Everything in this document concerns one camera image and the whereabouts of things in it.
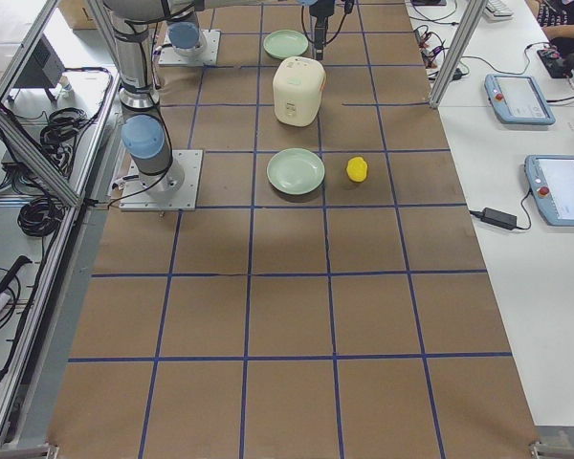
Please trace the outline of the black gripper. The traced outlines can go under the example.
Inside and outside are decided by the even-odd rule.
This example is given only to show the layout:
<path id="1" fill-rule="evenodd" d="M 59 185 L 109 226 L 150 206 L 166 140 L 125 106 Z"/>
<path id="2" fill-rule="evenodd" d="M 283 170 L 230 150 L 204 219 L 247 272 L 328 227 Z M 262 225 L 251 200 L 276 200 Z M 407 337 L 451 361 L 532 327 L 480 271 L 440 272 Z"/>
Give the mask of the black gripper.
<path id="1" fill-rule="evenodd" d="M 314 58 L 323 60 L 325 47 L 325 29 L 329 28 L 330 18 L 334 15 L 336 7 L 335 0 L 318 0 L 309 7 L 309 14 L 316 19 L 317 26 L 313 31 Z M 342 17 L 346 17 L 353 11 L 354 1 L 342 1 Z"/>

